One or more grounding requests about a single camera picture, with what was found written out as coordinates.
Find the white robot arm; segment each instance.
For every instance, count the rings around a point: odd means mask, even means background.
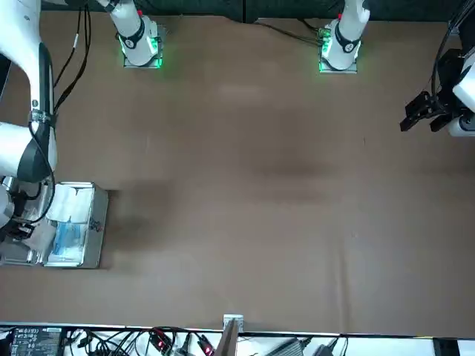
[[[141,67],[154,60],[159,52],[157,24],[140,16],[133,0],[97,1],[111,16],[128,63]],[[53,71],[39,35],[40,12],[41,0],[0,1],[0,54],[17,64],[30,82],[28,126],[0,122],[0,179],[41,182],[56,167]],[[8,224],[15,209],[11,187],[2,182],[0,228]]]
[[[410,130],[422,119],[431,119],[433,132],[447,127],[452,136],[475,136],[474,10],[475,0],[465,0],[449,22],[433,66],[431,93],[422,91],[406,105],[406,117],[399,123],[401,131]],[[462,49],[450,48],[443,54],[456,28]],[[436,89],[437,74],[440,90]]]
[[[341,19],[333,20],[330,41],[324,46],[321,59],[336,71],[348,69],[356,60],[361,46],[361,36],[370,20],[366,0],[346,0]]]
[[[56,167],[51,58],[39,36],[40,0],[0,3],[0,53],[16,63],[30,81],[29,126],[0,122],[0,176],[40,182]]]

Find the brown table surface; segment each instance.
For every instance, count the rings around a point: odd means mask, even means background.
[[[399,132],[444,24],[372,22],[358,75],[320,75],[314,47],[218,17],[160,19],[163,69],[126,70],[92,19],[57,179],[111,191],[102,268],[1,268],[0,319],[474,336],[475,139]],[[55,73],[75,27],[42,14]],[[28,99],[13,68],[1,120]]]

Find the metal clamp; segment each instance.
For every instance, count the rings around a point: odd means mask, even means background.
[[[28,115],[29,122],[38,122],[39,124],[49,125],[54,127],[56,125],[56,115],[50,115],[46,111],[33,109]]]

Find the wire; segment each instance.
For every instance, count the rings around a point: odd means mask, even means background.
[[[26,195],[25,199],[26,200],[37,200],[41,193],[42,193],[42,183],[40,182],[40,183],[38,183],[38,191],[36,192],[36,194],[31,197],[31,196],[29,196],[28,194],[25,193],[25,195]]]
[[[137,337],[134,340],[134,348],[135,348],[135,353],[137,354],[137,356],[140,356],[139,350],[137,350],[137,339],[140,336],[142,336],[143,334],[144,334],[144,332],[139,332],[139,334],[137,335]]]
[[[302,42],[305,42],[309,45],[322,46],[322,44],[323,44],[323,42],[318,40],[318,39],[315,39],[315,38],[312,38],[312,37],[307,37],[307,36],[300,36],[300,35],[297,35],[295,33],[285,31],[285,30],[282,30],[281,28],[272,26],[271,24],[264,24],[263,22],[255,22],[254,24],[259,24],[260,26],[270,28],[274,31],[277,31],[277,32],[283,34],[283,35],[292,37],[293,39],[298,39],[298,40],[300,40]]]
[[[125,356],[125,355],[128,355],[128,353],[123,349],[123,344],[125,343],[125,341],[130,337],[131,334],[133,334],[133,332],[129,332],[128,335],[123,339],[121,340],[120,343],[115,343],[114,341],[112,341],[111,339],[116,337],[117,335],[119,334],[122,334],[124,332],[127,332],[127,331],[120,331],[120,332],[117,332],[116,334],[108,337],[107,339],[103,339],[102,337],[100,337],[99,335],[95,334],[94,332],[92,332],[91,330],[89,329],[85,329],[85,332],[86,332],[86,335],[91,338],[91,339],[97,339],[98,340],[98,344],[96,345],[96,348],[94,350],[94,353],[95,354],[101,354],[101,356],[105,356],[105,355],[114,355],[114,353],[116,352],[118,355],[120,355],[120,353],[122,353],[121,356]],[[108,344],[111,344],[112,346],[115,346],[115,350],[111,350],[108,346]],[[88,355],[91,355],[91,343],[88,343],[88,348],[89,348],[89,351],[86,350],[86,354]]]
[[[307,22],[307,20],[305,19],[298,19],[302,24],[305,25],[306,28],[308,28],[309,30],[311,30],[312,32],[318,32],[318,27],[314,27],[312,26],[311,24],[309,24]]]
[[[69,53],[69,57],[66,60],[66,63],[62,66],[61,70],[59,71],[59,75],[56,78],[56,81],[54,82],[53,88],[55,88],[59,80],[62,77],[62,74],[65,72],[66,67],[69,65],[69,62],[71,62],[71,59],[73,58],[74,52],[76,51],[76,45],[77,45],[77,39],[79,38],[79,30],[81,28],[81,7],[79,8],[78,14],[77,14],[77,26],[76,26],[76,35],[74,36],[74,43],[73,43],[73,48],[71,49],[71,53]]]
[[[341,349],[340,356],[347,356],[347,350],[348,350],[348,342],[349,339],[348,337],[345,338],[343,348]]]
[[[43,151],[43,148],[41,144],[39,143],[38,137],[36,137],[36,134],[33,132],[33,127],[31,122],[28,123],[28,130],[30,131],[31,138],[33,141],[36,143],[36,147],[38,148],[39,153],[41,154],[43,161],[45,162],[47,169],[49,170],[49,177],[51,177],[51,195],[50,195],[50,200],[48,204],[46,205],[46,208],[43,210],[42,214],[39,216],[38,219],[35,220],[25,220],[25,219],[16,219],[16,221],[20,223],[28,223],[28,224],[35,224],[40,220],[43,220],[48,213],[48,211],[51,208],[51,204],[53,204],[53,199],[54,199],[54,194],[56,193],[56,180],[54,179],[54,172],[53,169],[51,168],[50,161],[48,160],[48,157],[46,156],[45,152]]]
[[[243,341],[249,341],[249,340],[252,340],[253,337],[242,337],[240,338],[240,340],[238,341],[239,343],[242,343]]]
[[[135,347],[135,352],[137,352],[137,339],[140,337],[141,334],[143,334],[143,332],[138,332],[137,336],[127,345],[127,347],[125,348],[125,352],[127,355],[129,355],[129,352],[132,350],[132,347]]]
[[[115,350],[112,351],[111,355],[114,356],[114,355],[118,355],[119,352],[122,352],[124,355],[127,355],[127,352],[122,348],[124,345],[125,345],[125,342],[127,341],[127,339],[132,336],[134,332],[129,332],[119,343],[119,347],[117,347]]]
[[[160,11],[161,11],[158,7],[156,7],[155,5],[153,5],[153,4],[150,2],[150,0],[145,0],[145,2],[146,2],[147,5],[148,5],[149,7],[151,7],[153,10],[155,10],[155,11],[157,11],[157,12],[160,12]]]
[[[436,89],[436,75],[439,67],[439,60],[442,56],[442,51],[444,50],[445,45],[447,44],[447,40],[449,39],[452,33],[452,30],[455,28],[455,26],[459,24],[461,19],[465,18],[469,13],[471,13],[471,11],[474,9],[474,5],[475,0],[467,0],[461,7],[459,7],[459,10],[456,12],[454,18],[451,20],[451,23],[448,26],[447,32],[445,33],[444,38],[442,39],[442,42],[439,46],[439,49],[437,50],[436,60],[433,63],[432,77],[430,78],[432,100],[436,103],[436,106],[443,112],[447,112],[447,110],[445,109],[444,105],[439,101]]]
[[[171,339],[171,348],[169,355],[173,352],[173,346],[175,346],[175,340],[177,339],[177,332],[173,332],[173,338]]]
[[[151,335],[148,335],[147,347],[145,348],[145,356],[148,355],[148,347],[150,346]]]
[[[330,12],[331,10],[333,10],[335,7],[339,6],[341,4],[341,2],[339,0],[335,0],[328,8],[327,10],[325,11],[325,13],[328,13]]]
[[[58,102],[54,106],[54,113],[57,113],[59,107],[61,104],[67,99],[67,97],[71,94],[73,91],[74,87],[76,86],[76,83],[81,79],[82,74],[84,74],[84,71],[86,69],[86,65],[88,64],[88,57],[89,57],[89,48],[91,46],[91,33],[92,33],[92,28],[91,28],[91,12],[89,11],[89,6],[85,5],[84,7],[84,37],[85,37],[85,53],[84,53],[84,58],[82,60],[81,68],[79,69],[76,78],[74,78],[73,82],[68,85],[68,87],[63,91],[61,96],[58,99]]]
[[[76,331],[76,330],[73,330],[73,331],[71,332],[70,337],[68,337],[68,338],[66,339],[66,343],[69,345],[69,350],[71,351],[71,356],[74,356],[73,343],[75,343],[75,342],[77,341],[77,339],[79,338],[79,336],[81,336],[81,334],[82,334],[82,332],[80,332],[78,335],[76,335],[76,337],[73,337],[75,331]]]
[[[340,336],[341,336],[341,335],[335,337],[334,339],[332,339],[332,340],[328,343],[327,346],[328,346],[328,348],[329,348],[331,351],[333,351],[333,349],[335,348],[335,346],[336,346],[338,340],[340,340]]]
[[[192,334],[195,334],[196,336],[200,337],[197,332],[194,332],[194,331],[189,330],[189,329],[177,328],[175,326],[154,326],[153,328],[151,328],[152,331],[154,329],[157,329],[157,330],[160,330],[160,331],[192,333]]]

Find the black cable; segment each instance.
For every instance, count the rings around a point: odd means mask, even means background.
[[[45,152],[42,149],[41,144],[39,143],[38,137],[36,137],[36,134],[33,132],[33,127],[31,126],[31,122],[28,123],[28,130],[30,131],[31,138],[33,141],[36,143],[36,147],[38,148],[39,153],[41,154],[43,161],[45,162],[47,169],[49,170],[49,176],[51,177],[51,196],[48,204],[46,205],[46,208],[43,210],[42,214],[39,216],[38,219],[35,220],[25,220],[25,219],[16,219],[16,221],[20,223],[28,223],[28,224],[35,224],[40,220],[43,220],[43,218],[46,216],[47,212],[51,208],[51,204],[53,204],[53,199],[54,199],[54,194],[56,193],[56,180],[54,179],[54,172],[53,169],[51,168],[50,161],[48,160],[48,157],[46,156]]]
[[[173,346],[175,345],[175,340],[177,339],[177,332],[172,332],[173,338],[171,339],[170,351],[168,351],[167,356],[171,356],[173,353]]]
[[[348,342],[349,342],[349,339],[347,337],[347,338],[345,338],[345,343],[343,345],[343,348],[341,349],[340,356],[347,356]]]
[[[148,347],[150,346],[151,335],[148,335],[147,347],[145,348],[145,356],[148,355]]]
[[[85,37],[85,53],[84,58],[82,60],[81,68],[79,69],[76,78],[74,78],[73,82],[68,85],[65,91],[61,94],[58,99],[58,102],[54,106],[54,113],[56,114],[61,104],[67,99],[67,97],[71,94],[76,83],[81,79],[82,74],[86,69],[86,65],[88,64],[88,57],[89,57],[89,48],[91,46],[91,12],[89,11],[89,6],[85,5],[84,7],[84,37]]]
[[[111,353],[111,356],[117,356],[119,355],[119,352],[122,352],[124,355],[127,355],[127,351],[123,348],[123,346],[125,345],[125,342],[127,341],[127,339],[132,336],[134,332],[129,332],[119,343],[119,347],[117,347],[115,350],[112,351]]]
[[[81,13],[82,13],[82,9],[80,7],[78,10],[78,15],[77,15],[77,27],[76,27],[76,35],[74,36],[73,48],[71,49],[71,53],[69,53],[69,57],[66,60],[66,63],[64,63],[61,70],[59,71],[59,75],[56,78],[56,81],[54,82],[53,88],[55,88],[58,85],[59,80],[62,77],[62,74],[65,72],[66,67],[69,65],[69,62],[71,62],[74,52],[76,51],[77,39],[79,38],[79,30],[81,28]]]
[[[436,75],[439,67],[439,60],[442,57],[442,51],[445,48],[445,45],[447,44],[447,40],[449,39],[453,29],[455,26],[458,25],[459,21],[463,19],[465,16],[467,16],[473,9],[474,9],[475,1],[474,0],[467,0],[461,7],[459,7],[459,11],[455,14],[454,18],[451,20],[451,23],[448,26],[447,32],[444,35],[444,38],[442,39],[442,42],[439,46],[439,49],[437,50],[436,54],[436,60],[434,61],[433,64],[433,69],[432,69],[432,77],[431,79],[431,94],[432,94],[432,100],[436,103],[436,106],[443,112],[447,112],[444,105],[441,104],[439,101],[439,98],[437,97],[437,89],[436,89]]]
[[[254,24],[259,24],[260,26],[270,28],[274,31],[277,31],[277,32],[283,34],[283,35],[292,37],[293,39],[298,39],[299,41],[305,42],[309,45],[322,46],[322,44],[323,44],[323,42],[319,41],[318,39],[314,39],[312,37],[307,37],[307,36],[300,36],[300,35],[297,35],[295,33],[292,33],[292,32],[286,31],[286,30],[282,30],[281,28],[272,26],[271,24],[264,24],[263,22],[255,22]]]
[[[298,19],[302,24],[305,25],[306,28],[308,28],[309,30],[311,30],[312,32],[318,32],[318,27],[314,27],[312,26],[311,24],[309,24],[307,22],[307,20],[305,19]]]
[[[240,340],[238,341],[238,343],[242,343],[243,341],[249,341],[249,340],[252,340],[253,337],[240,337]]]
[[[186,333],[190,332],[192,334],[198,335],[197,332],[194,332],[190,329],[177,328],[175,326],[154,326],[153,328],[151,328],[152,331],[154,329],[157,329],[157,330],[160,330],[160,331],[169,331],[169,332],[186,332]]]
[[[75,331],[76,330],[73,330],[71,332],[71,336],[66,339],[66,343],[69,345],[69,350],[71,351],[71,356],[74,356],[73,343],[75,343],[77,339],[79,339],[79,336],[81,336],[81,332],[80,332],[78,335],[76,335],[76,337],[73,337]]]
[[[108,341],[114,339],[116,336],[119,336],[120,334],[123,334],[124,332],[125,332],[125,330],[120,331],[120,332],[116,332],[114,335],[109,336],[107,339],[105,339],[105,342],[108,342]]]
[[[335,348],[335,346],[336,346],[338,340],[340,340],[340,335],[337,336],[337,337],[335,337],[334,339],[332,339],[332,340],[328,343],[327,346],[328,346],[328,348],[329,348],[331,351],[333,351],[333,349]]]
[[[134,340],[134,348],[135,348],[135,353],[137,354],[137,356],[140,356],[140,353],[139,353],[139,350],[137,350],[137,340],[140,336],[142,336],[145,332],[139,332],[139,334],[137,335],[137,337],[135,338]]]
[[[32,197],[29,196],[28,194],[25,193],[25,199],[26,200],[37,200],[39,195],[42,193],[42,183],[38,183],[38,191],[36,191],[36,194],[33,195]]]
[[[142,334],[143,332],[138,332],[137,333],[137,336],[127,345],[127,347],[125,348],[125,352],[127,353],[127,355],[129,355],[130,351],[132,350],[133,347],[135,347],[136,351],[137,351],[137,339],[140,337],[140,335]]]
[[[313,336],[310,336],[307,339],[301,340],[300,344],[302,346],[302,350],[305,349],[312,342],[312,339],[313,339]]]
[[[339,0],[335,0],[328,8],[327,10],[325,11],[325,13],[328,13],[330,12],[331,10],[333,10],[333,8],[337,7],[338,5],[340,5],[340,1]]]
[[[157,12],[160,12],[160,11],[161,11],[158,7],[156,7],[155,5],[153,5],[153,4],[150,2],[150,0],[145,0],[145,2],[146,2],[147,5],[148,5],[149,7],[151,7],[153,10],[155,10],[155,11],[157,11]]]

